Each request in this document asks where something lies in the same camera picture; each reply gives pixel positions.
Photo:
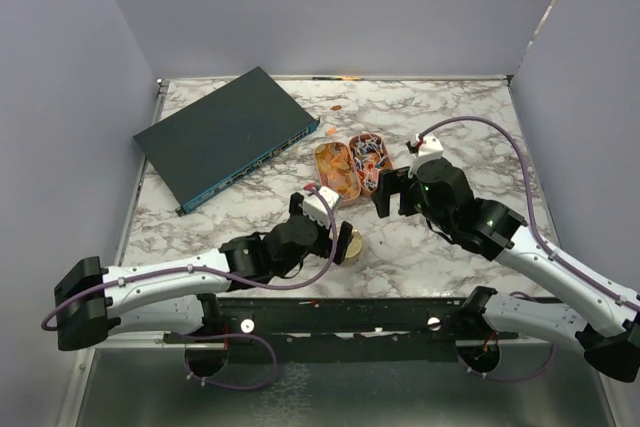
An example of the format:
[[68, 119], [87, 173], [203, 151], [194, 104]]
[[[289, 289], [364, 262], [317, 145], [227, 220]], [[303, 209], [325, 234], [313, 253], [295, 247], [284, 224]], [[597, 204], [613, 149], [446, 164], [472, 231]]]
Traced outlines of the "gold jar lid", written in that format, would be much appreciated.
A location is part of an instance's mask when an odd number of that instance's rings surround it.
[[364, 246], [364, 241], [363, 241], [362, 235], [358, 230], [353, 229], [345, 258], [346, 259], [357, 258], [362, 252], [363, 246]]

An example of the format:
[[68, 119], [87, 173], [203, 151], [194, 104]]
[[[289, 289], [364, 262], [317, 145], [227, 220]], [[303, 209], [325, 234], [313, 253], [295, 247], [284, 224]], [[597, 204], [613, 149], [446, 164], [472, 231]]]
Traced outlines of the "pink tray of lollipops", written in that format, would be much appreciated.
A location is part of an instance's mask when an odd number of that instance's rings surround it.
[[383, 171], [393, 168], [392, 161], [383, 138], [375, 133], [362, 133], [348, 142], [361, 192], [370, 197], [378, 188]]

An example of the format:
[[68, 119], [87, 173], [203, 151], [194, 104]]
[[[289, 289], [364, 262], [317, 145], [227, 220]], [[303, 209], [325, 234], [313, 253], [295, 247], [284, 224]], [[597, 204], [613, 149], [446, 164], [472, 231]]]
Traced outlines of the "pink tray of popsicle candies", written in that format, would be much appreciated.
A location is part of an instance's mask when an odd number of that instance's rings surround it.
[[320, 184], [337, 192], [342, 206], [356, 202], [361, 195], [361, 185], [348, 146], [342, 142], [319, 144], [313, 153]]

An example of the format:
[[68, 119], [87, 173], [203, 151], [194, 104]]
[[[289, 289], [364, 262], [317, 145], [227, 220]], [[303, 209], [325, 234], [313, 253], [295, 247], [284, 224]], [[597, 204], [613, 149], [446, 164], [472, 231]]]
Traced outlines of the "clear plastic jar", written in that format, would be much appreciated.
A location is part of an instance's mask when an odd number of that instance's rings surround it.
[[360, 258], [360, 252], [346, 255], [345, 259], [344, 259], [344, 262], [343, 262], [343, 265], [344, 266], [354, 266], [358, 262], [359, 258]]

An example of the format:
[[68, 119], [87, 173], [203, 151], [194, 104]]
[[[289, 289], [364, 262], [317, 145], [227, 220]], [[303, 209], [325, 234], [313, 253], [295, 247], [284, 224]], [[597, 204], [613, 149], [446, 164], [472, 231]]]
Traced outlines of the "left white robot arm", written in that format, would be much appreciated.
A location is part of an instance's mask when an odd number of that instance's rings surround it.
[[[260, 288], [276, 290], [307, 256], [340, 265], [353, 227], [337, 222], [339, 195], [322, 187], [291, 195], [288, 219], [268, 232], [236, 237], [219, 248], [176, 261], [143, 266], [104, 266], [99, 257], [78, 261], [54, 287], [55, 307], [41, 323], [57, 335], [61, 351], [96, 346], [112, 335], [186, 329], [206, 342], [221, 318], [202, 307], [208, 295]], [[198, 308], [191, 309], [194, 299]]]

